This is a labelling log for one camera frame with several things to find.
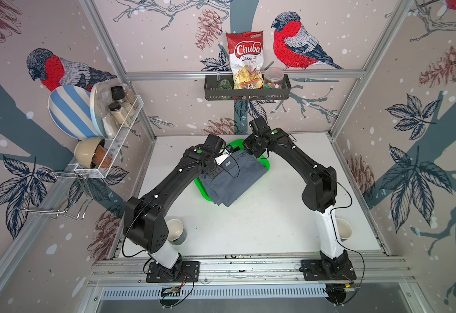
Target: striped plate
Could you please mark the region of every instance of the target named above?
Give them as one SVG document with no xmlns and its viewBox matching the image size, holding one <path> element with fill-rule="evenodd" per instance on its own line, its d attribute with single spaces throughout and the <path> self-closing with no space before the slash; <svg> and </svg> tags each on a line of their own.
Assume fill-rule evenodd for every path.
<svg viewBox="0 0 456 313">
<path fill-rule="evenodd" d="M 76 139 L 99 137 L 91 120 L 90 93 L 78 86 L 65 85 L 54 89 L 49 96 L 49 113 L 67 135 Z"/>
</svg>

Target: wallpaper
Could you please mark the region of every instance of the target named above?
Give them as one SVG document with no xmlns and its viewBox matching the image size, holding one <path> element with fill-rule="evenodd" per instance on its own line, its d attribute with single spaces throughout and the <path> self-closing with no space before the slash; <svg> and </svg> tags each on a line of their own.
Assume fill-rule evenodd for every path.
<svg viewBox="0 0 456 313">
<path fill-rule="evenodd" d="M 416 1 L 338 138 L 382 236 L 456 312 L 456 1 Z"/>
<path fill-rule="evenodd" d="M 262 69 L 361 69 L 397 1 L 95 3 L 126 71 L 141 72 L 229 71 L 226 33 L 249 31 L 263 31 Z M 145 110 L 155 116 L 152 122 L 174 124 L 155 129 L 161 136 L 204 134 L 202 129 L 207 128 L 202 126 L 207 125 L 215 134 L 224 134 L 216 125 L 245 134 L 248 122 L 257 117 L 289 131 L 329 131 L 355 81 L 293 79 L 285 101 L 208 102 L 203 81 L 146 81 L 133 86 L 150 100 L 145 101 Z"/>
<path fill-rule="evenodd" d="M 49 115 L 51 91 L 61 85 L 90 91 L 115 78 L 113 73 L 78 2 L 0 0 L 0 258 L 31 216 L 16 207 L 40 206 L 57 181 L 42 173 L 63 170 L 78 142 Z M 83 283 L 70 274 L 83 277 L 95 260 L 107 257 L 124 199 L 136 184 L 138 173 L 130 169 L 140 168 L 149 146 L 143 127 L 135 124 L 107 178 L 89 180 L 95 201 L 85 219 L 59 217 L 46 224 L 0 299 L 0 312 L 38 311 L 40 303 L 51 311 L 75 307 L 72 298 L 80 296 Z M 78 211 L 85 196 L 74 182 L 66 197 L 66 205 Z M 56 297 L 45 293 L 38 299 L 49 290 Z"/>
</svg>

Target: vent grille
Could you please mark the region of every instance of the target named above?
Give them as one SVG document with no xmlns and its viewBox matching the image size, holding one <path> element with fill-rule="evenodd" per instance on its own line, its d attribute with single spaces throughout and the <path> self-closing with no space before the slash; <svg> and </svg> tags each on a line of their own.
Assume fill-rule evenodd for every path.
<svg viewBox="0 0 456 313">
<path fill-rule="evenodd" d="M 101 300 L 147 300 L 162 298 L 164 286 L 143 287 L 106 287 Z M 180 294 L 166 297 L 178 299 L 185 297 L 191 285 L 183 287 Z M 324 284 L 295 285 L 195 285 L 188 299 L 250 299 L 250 298 L 307 298 L 327 297 Z"/>
</svg>

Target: folded shirt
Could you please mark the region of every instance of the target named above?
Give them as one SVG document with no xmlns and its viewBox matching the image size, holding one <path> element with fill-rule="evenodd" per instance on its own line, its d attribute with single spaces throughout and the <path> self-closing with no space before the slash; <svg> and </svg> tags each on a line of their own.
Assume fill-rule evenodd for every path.
<svg viewBox="0 0 456 313">
<path fill-rule="evenodd" d="M 232 153 L 221 166 L 225 170 L 215 178 L 202 173 L 199 179 L 212 202 L 217 205 L 223 203 L 226 206 L 234 203 L 267 171 L 254 155 L 245 150 Z"/>
</svg>

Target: chips bag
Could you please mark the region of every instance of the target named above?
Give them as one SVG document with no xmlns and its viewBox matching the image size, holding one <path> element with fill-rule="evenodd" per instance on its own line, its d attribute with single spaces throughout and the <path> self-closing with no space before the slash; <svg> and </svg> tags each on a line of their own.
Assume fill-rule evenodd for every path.
<svg viewBox="0 0 456 313">
<path fill-rule="evenodd" d="M 262 32 L 226 34 L 234 89 L 259 89 L 263 81 L 261 67 Z"/>
</svg>

